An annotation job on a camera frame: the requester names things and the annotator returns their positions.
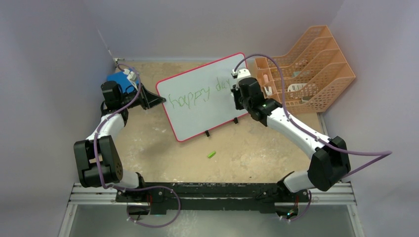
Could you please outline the green marker cap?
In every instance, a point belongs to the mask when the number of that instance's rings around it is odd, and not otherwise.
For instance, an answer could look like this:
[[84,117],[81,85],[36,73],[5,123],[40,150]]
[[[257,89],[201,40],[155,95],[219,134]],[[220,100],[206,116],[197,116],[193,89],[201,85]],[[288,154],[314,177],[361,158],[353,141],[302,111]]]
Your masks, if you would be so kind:
[[212,158],[214,155],[216,155],[216,151],[213,151],[213,152],[209,153],[207,155],[207,158]]

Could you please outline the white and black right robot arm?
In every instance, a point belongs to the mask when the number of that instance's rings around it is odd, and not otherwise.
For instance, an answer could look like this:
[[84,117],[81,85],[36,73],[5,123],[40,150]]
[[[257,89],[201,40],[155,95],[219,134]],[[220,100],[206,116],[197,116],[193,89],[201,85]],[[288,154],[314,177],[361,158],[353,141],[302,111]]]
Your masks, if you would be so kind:
[[325,192],[350,172],[346,143],[342,138],[331,139],[287,115],[278,101],[264,98],[255,78],[239,80],[231,91],[237,110],[246,110],[253,120],[283,134],[310,159],[306,171],[293,171],[278,182],[280,199],[289,201],[297,192],[312,188]]

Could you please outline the pink framed whiteboard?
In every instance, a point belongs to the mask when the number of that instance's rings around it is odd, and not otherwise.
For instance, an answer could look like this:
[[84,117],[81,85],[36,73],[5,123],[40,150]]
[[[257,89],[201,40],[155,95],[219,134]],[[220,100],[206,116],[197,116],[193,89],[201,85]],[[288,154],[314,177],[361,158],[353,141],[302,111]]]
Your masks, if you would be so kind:
[[156,84],[163,108],[178,142],[203,134],[247,114],[235,108],[231,76],[236,66],[246,67],[241,52],[161,80]]

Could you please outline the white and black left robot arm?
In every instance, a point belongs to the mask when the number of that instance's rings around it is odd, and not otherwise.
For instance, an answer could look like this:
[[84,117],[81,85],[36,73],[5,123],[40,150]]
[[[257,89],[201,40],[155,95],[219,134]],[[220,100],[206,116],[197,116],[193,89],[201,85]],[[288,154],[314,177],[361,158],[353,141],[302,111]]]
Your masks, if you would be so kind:
[[148,91],[144,85],[138,91],[123,92],[112,80],[103,83],[101,89],[104,101],[100,124],[90,136],[73,146],[80,183],[85,188],[128,190],[130,198],[141,202],[147,197],[144,179],[137,172],[123,169],[114,139],[126,126],[130,108],[141,106],[147,110],[166,99]]

